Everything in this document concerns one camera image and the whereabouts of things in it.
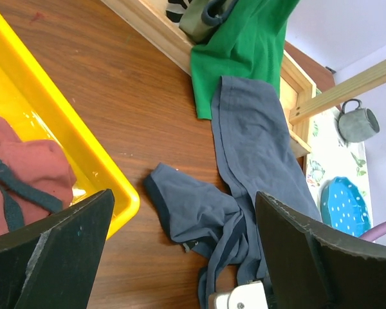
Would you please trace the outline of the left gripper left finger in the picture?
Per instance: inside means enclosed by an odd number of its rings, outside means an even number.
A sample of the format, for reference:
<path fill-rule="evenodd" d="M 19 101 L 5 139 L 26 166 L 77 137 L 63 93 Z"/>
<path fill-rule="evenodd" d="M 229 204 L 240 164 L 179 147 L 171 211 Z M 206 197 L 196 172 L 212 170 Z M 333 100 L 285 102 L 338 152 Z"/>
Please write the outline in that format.
<path fill-rule="evenodd" d="M 106 189 L 0 236 L 0 308 L 86 308 L 114 205 Z"/>

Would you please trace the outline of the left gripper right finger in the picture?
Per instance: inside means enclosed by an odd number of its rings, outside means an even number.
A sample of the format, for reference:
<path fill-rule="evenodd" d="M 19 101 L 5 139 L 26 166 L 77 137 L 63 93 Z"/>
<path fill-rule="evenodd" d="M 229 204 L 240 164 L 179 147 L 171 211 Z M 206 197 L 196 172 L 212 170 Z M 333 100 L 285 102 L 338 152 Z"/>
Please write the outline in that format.
<path fill-rule="evenodd" d="M 386 308 L 386 246 L 332 229 L 258 192 L 274 308 Z"/>

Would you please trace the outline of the blue grey tank top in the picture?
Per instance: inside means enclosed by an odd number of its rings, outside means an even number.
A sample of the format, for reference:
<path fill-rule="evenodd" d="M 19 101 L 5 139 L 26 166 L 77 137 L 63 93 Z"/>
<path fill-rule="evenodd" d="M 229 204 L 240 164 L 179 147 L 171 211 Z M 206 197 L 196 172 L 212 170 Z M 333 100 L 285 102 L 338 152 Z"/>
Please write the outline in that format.
<path fill-rule="evenodd" d="M 212 103 L 217 168 L 224 193 L 166 164 L 144 179 L 161 226 L 175 243 L 208 259 L 199 271 L 198 299 L 206 308 L 216 280 L 237 265 L 241 285 L 266 276 L 255 218 L 255 198 L 266 192 L 319 220 L 305 176 L 291 149 L 290 132 L 275 89 L 261 80 L 220 78 Z"/>

